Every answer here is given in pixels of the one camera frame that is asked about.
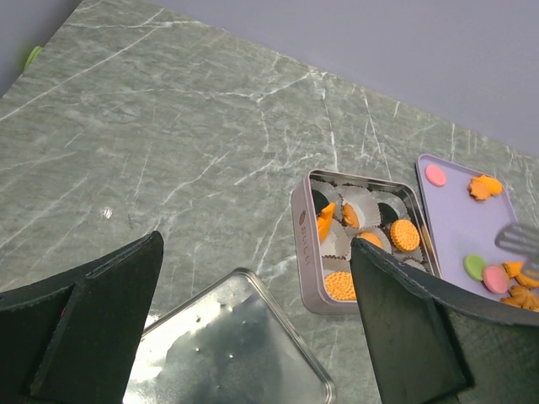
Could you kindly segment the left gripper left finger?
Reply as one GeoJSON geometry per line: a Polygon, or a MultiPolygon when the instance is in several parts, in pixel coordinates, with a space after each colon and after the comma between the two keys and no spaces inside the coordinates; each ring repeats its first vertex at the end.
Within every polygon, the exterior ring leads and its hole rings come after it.
{"type": "Polygon", "coordinates": [[[158,231],[1,294],[3,403],[120,403],[163,262],[158,231]]]}

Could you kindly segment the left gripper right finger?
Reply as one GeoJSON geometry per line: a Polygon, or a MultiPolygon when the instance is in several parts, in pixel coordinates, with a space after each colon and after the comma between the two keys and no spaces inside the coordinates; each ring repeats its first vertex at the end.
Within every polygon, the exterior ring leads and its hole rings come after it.
{"type": "Polygon", "coordinates": [[[384,403],[536,403],[538,315],[351,243],[360,317],[384,403]]]}

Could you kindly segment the green round cookie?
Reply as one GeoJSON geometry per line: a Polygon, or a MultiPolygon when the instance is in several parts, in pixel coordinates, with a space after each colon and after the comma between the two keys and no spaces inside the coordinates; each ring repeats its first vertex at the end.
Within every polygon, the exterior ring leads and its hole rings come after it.
{"type": "Polygon", "coordinates": [[[463,268],[467,275],[477,282],[483,281],[483,270],[487,267],[485,260],[477,254],[468,254],[463,259],[463,268]]]}

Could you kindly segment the orange round biscuit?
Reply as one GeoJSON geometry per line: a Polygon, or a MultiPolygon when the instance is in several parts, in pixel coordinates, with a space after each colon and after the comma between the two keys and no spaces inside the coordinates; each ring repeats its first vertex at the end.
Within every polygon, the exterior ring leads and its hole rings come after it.
{"type": "Polygon", "coordinates": [[[409,220],[399,219],[390,227],[392,243],[402,252],[412,252],[419,247],[420,235],[416,226],[409,220]]]}

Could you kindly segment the plain orange scalloped cookie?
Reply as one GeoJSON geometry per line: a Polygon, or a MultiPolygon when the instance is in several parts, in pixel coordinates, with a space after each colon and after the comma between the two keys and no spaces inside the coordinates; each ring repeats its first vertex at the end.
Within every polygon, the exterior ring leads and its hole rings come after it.
{"type": "Polygon", "coordinates": [[[363,239],[368,241],[369,243],[373,244],[376,247],[384,248],[384,242],[383,240],[372,231],[363,231],[360,234],[356,236],[358,239],[363,239]]]}

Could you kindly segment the metal serving tongs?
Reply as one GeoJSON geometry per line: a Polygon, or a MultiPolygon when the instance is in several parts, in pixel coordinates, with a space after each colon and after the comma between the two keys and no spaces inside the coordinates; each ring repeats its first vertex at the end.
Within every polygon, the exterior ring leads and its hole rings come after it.
{"type": "Polygon", "coordinates": [[[510,223],[498,232],[494,244],[506,252],[526,258],[525,270],[538,271],[538,229],[536,227],[510,223]]]}

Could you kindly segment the black round cookie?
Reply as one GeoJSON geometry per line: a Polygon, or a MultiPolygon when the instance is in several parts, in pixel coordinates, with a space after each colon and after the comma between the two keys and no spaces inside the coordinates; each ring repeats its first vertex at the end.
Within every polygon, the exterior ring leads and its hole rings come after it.
{"type": "Polygon", "coordinates": [[[315,214],[319,215],[323,209],[329,205],[328,198],[320,191],[313,189],[311,191],[312,202],[315,209],[315,214]]]}
{"type": "Polygon", "coordinates": [[[379,202],[378,209],[381,217],[380,227],[391,225],[399,219],[399,215],[395,209],[385,202],[379,202]]]}

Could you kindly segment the silver tin lid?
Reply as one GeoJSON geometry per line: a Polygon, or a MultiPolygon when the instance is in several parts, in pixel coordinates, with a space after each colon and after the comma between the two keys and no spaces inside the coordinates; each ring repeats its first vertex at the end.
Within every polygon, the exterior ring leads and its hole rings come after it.
{"type": "Polygon", "coordinates": [[[142,334],[125,403],[334,403],[336,387],[269,290],[237,268],[142,334]]]}

